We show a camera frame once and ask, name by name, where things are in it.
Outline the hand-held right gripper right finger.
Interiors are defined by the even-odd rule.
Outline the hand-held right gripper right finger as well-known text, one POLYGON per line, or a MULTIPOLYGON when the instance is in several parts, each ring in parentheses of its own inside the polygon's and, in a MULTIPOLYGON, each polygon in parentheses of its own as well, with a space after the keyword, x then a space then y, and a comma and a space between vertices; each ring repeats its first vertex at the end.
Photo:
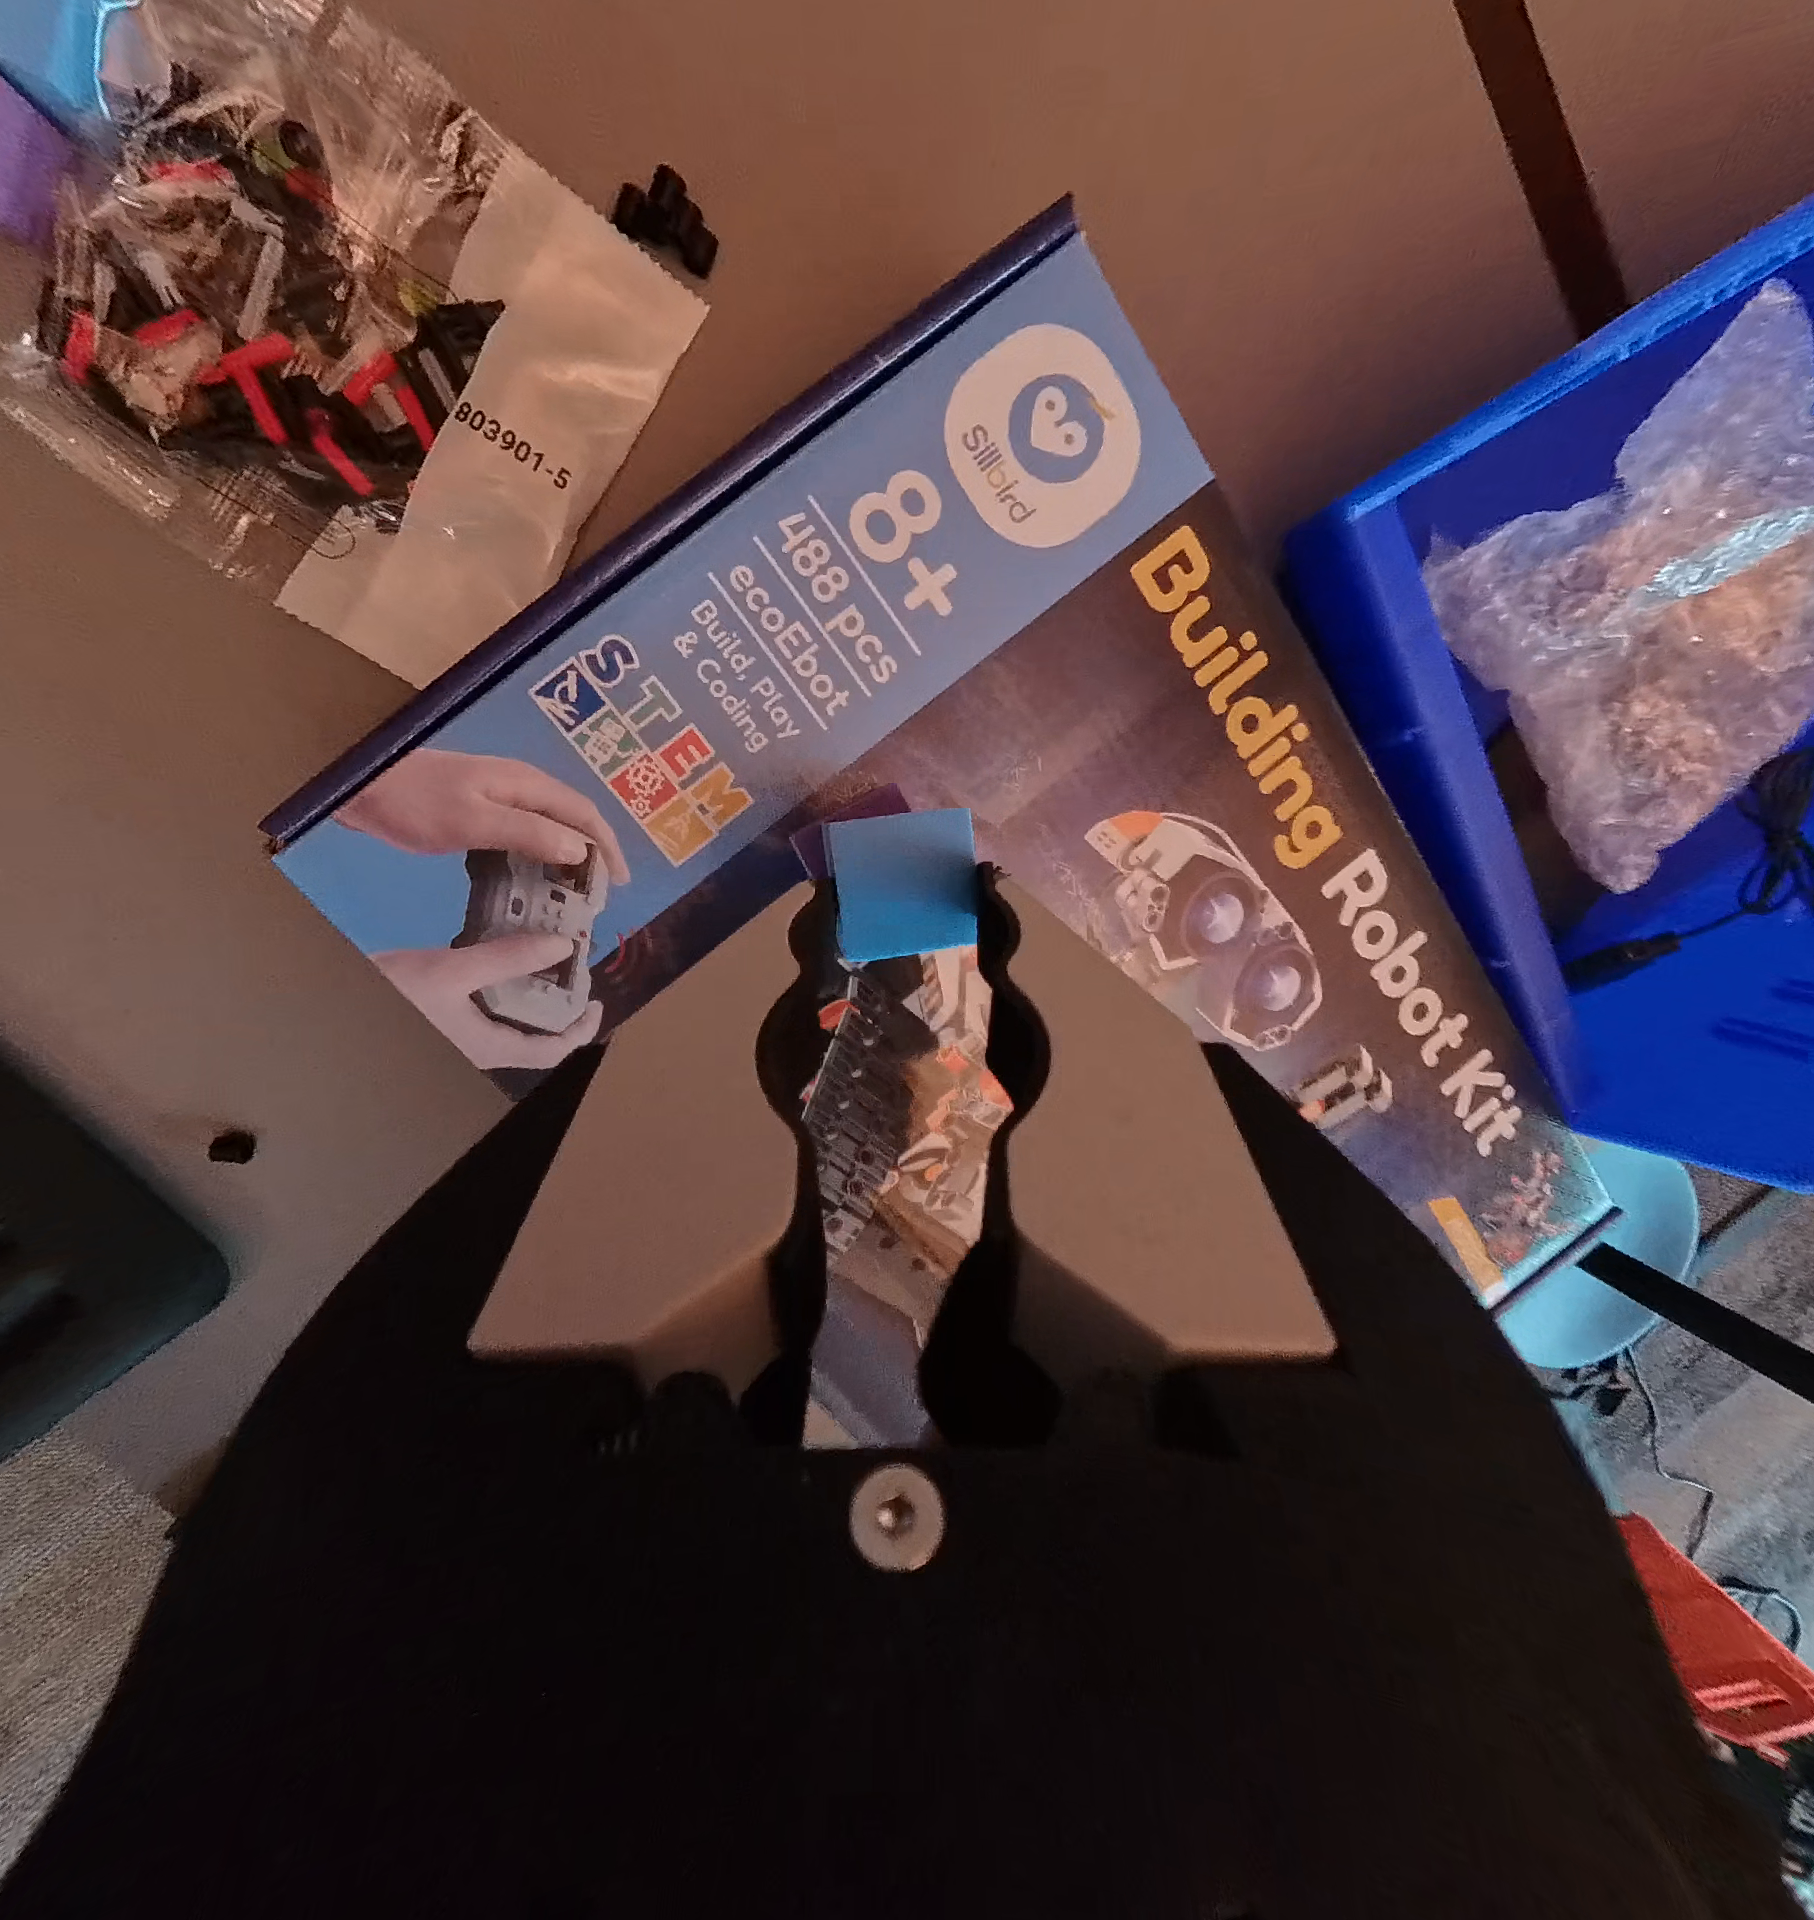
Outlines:
POLYGON ((977 888, 1013 1114, 952 1278, 952 1410, 1058 1414, 1105 1375, 1321 1362, 1335 1338, 1204 1045, 1011 879, 977 888))

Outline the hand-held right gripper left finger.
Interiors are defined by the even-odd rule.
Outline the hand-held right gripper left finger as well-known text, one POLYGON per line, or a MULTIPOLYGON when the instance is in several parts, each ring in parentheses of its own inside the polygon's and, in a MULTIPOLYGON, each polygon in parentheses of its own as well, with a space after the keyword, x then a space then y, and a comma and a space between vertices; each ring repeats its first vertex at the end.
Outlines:
POLYGON ((815 1205, 776 1003, 804 988, 778 900, 606 1045, 472 1325, 487 1360, 588 1358, 742 1393, 780 1352, 776 1252, 815 1205))

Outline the grey desk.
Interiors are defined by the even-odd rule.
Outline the grey desk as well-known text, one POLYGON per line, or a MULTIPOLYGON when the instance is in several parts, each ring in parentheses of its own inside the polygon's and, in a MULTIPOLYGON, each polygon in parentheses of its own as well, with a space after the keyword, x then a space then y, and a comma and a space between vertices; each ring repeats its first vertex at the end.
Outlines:
MULTIPOLYGON (((1573 341, 1452 5, 367 12, 582 200, 668 164, 719 233, 570 567, 1064 194, 1267 554, 1573 341)), ((38 280, 0 239, 0 345, 38 280)), ((151 1501, 504 1111, 256 831, 405 696, 0 414, 0 1045, 232 1266, 45 1437, 151 1501)))

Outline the black studded baseplate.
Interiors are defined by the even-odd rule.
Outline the black studded baseplate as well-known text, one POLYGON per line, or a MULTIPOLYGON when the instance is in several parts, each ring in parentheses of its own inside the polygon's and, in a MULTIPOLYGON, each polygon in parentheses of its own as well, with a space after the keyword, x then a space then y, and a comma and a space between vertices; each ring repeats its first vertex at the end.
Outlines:
POLYGON ((200 1225, 0 1052, 0 1462, 230 1286, 200 1225))

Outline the blue plastic bin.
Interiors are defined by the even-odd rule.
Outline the blue plastic bin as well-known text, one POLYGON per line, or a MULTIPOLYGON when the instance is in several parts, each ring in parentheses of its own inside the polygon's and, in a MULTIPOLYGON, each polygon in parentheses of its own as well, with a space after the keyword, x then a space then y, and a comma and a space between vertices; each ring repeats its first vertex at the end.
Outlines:
MULTIPOLYGON (((1597 494, 1628 430, 1775 275, 1814 326, 1814 194, 1295 524, 1281 579, 1573 1128, 1814 1194, 1814 917, 1743 917, 1570 994, 1487 762, 1505 711, 1452 661, 1418 579, 1433 538, 1466 544, 1597 494)), ((1814 798, 1806 830, 1814 844, 1814 798)))

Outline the red plastic object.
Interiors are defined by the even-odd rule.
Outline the red plastic object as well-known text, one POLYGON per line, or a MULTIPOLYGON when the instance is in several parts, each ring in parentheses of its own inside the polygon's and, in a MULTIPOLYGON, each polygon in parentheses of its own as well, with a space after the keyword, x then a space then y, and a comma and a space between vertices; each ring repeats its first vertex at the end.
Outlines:
POLYGON ((1814 1739, 1814 1672, 1645 1516, 1615 1528, 1698 1727, 1782 1765, 1814 1739))

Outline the blue robot kit box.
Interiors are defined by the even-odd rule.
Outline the blue robot kit box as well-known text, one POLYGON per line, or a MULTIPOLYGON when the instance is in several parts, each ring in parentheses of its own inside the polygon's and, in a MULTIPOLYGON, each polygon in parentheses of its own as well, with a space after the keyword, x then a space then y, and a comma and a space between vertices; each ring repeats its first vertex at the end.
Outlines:
POLYGON ((952 1410, 979 1238, 977 945, 854 968, 823 830, 967 808, 1011 879, 1204 1045, 1308 1264, 1385 1203, 1548 1360, 1540 1302, 1617 1207, 1069 204, 552 589, 269 819, 277 870, 521 1090, 778 900, 815 1205, 776 1252, 750 1416, 863 1450, 1011 1443, 952 1410))

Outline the bubble wrap bag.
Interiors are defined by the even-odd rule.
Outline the bubble wrap bag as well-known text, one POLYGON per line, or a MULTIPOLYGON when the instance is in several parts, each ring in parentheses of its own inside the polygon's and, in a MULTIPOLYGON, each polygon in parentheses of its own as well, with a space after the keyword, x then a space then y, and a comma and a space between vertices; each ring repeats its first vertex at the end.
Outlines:
POLYGON ((1614 895, 1814 719, 1814 321, 1773 275, 1628 434, 1614 488, 1424 562, 1614 895))

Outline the silver plastic parts bag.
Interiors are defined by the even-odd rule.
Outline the silver plastic parts bag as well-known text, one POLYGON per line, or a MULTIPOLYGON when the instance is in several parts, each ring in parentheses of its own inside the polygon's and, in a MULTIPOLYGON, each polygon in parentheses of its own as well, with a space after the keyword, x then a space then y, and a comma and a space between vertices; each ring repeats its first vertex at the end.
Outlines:
POLYGON ((108 98, 2 410, 431 685, 558 584, 706 304, 359 22, 178 34, 108 98))

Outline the black double connector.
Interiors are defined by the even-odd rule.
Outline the black double connector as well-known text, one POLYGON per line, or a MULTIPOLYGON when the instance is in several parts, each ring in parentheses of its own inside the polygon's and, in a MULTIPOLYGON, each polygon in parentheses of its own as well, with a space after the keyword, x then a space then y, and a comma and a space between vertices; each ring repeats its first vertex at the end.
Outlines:
POLYGON ((627 240, 648 248, 694 280, 712 275, 719 239, 709 228, 703 207, 687 192, 686 180, 661 164, 648 185, 623 181, 614 194, 610 224, 627 240))

